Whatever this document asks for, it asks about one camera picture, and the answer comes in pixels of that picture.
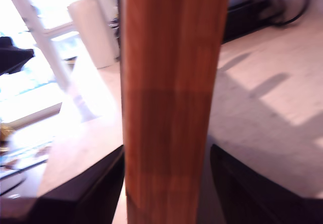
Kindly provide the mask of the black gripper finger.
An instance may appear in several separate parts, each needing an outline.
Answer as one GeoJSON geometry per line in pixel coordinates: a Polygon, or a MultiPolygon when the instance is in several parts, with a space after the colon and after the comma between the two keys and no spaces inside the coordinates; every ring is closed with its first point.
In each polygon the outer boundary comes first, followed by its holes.
{"type": "Polygon", "coordinates": [[[215,144],[210,149],[210,164],[227,223],[303,223],[300,197],[215,144]]]}
{"type": "Polygon", "coordinates": [[[112,223],[125,175],[120,146],[40,197],[38,223],[112,223]]]}
{"type": "Polygon", "coordinates": [[[10,37],[1,37],[1,74],[20,72],[24,65],[33,57],[35,57],[33,49],[15,47],[10,37]]]}

